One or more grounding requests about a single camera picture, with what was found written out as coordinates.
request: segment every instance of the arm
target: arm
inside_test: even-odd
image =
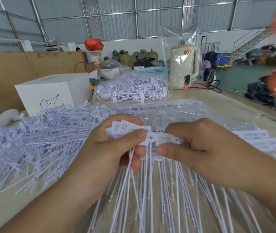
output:
[[[219,186],[241,189],[264,204],[276,219],[276,160],[210,119],[170,124],[165,130],[191,148],[162,144],[157,153],[179,161]]]
[[[112,121],[122,119],[143,124],[140,119],[126,115],[115,115],[101,123],[90,133],[62,178],[6,223],[0,233],[70,232],[86,210],[103,195],[119,164],[128,164],[128,155],[124,154],[132,148],[135,154],[131,166],[137,172],[141,166],[139,156],[144,156],[144,148],[138,146],[145,139],[144,129],[111,141],[105,132]]]

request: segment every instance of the light blue basket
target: light blue basket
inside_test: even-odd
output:
[[[145,73],[153,73],[153,74],[162,74],[162,75],[166,76],[166,67],[165,66],[141,68],[141,69],[136,69],[136,71],[145,72]]]

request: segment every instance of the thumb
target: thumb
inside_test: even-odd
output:
[[[176,160],[195,170],[199,156],[204,155],[203,151],[185,148],[176,144],[161,144],[156,148],[158,155],[168,159]]]
[[[121,157],[124,153],[143,142],[145,137],[146,131],[144,129],[137,129],[120,138],[109,141],[107,145],[114,154]]]

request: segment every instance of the black marker scribble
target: black marker scribble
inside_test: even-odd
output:
[[[41,106],[42,108],[44,108],[45,106],[49,107],[49,106],[52,104],[52,103],[50,103],[49,101],[55,99],[54,104],[53,104],[54,107],[55,107],[55,103],[56,103],[56,101],[57,101],[58,96],[59,96],[59,94],[58,94],[57,96],[55,96],[54,98],[50,99],[50,100],[47,100],[47,99],[44,98],[44,99],[40,102],[40,106]]]

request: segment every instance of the fingernail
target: fingernail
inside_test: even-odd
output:
[[[158,155],[160,156],[166,156],[166,150],[163,148],[156,148],[156,152],[158,153]]]
[[[145,130],[144,129],[138,129],[136,133],[137,133],[138,137],[144,137],[145,136]]]

